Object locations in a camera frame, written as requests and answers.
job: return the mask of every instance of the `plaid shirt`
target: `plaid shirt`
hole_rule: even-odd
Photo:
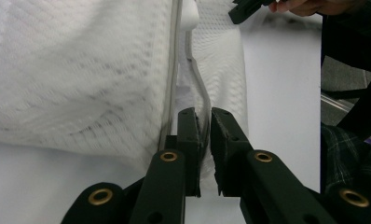
[[[354,15],[343,14],[339,16],[330,16],[329,18],[362,35],[371,37],[371,0],[367,0],[365,5]]]
[[[322,124],[322,182],[322,192],[347,185],[371,193],[371,144]]]

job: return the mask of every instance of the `white fabric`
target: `white fabric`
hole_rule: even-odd
[[[228,12],[231,0],[199,0],[198,26],[180,34],[177,112],[196,107],[199,124],[209,125],[211,106],[231,112],[248,134],[246,79],[240,29]],[[211,152],[205,155],[201,187],[216,191]]]
[[[172,0],[0,0],[0,141],[118,155],[158,149]]]

